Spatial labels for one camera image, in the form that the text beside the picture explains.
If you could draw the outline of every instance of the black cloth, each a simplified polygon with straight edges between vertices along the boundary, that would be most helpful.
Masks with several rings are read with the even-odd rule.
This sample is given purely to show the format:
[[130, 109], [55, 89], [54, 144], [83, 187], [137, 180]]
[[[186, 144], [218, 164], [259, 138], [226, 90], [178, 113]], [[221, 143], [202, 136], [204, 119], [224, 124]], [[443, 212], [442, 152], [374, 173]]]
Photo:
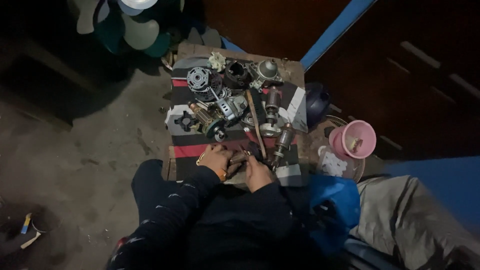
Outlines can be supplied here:
[[318, 268], [320, 251], [290, 206], [308, 208], [303, 190], [272, 183], [245, 192], [218, 185], [205, 166], [182, 184], [164, 181], [161, 171], [161, 160], [138, 168], [132, 191], [140, 225], [109, 270]]

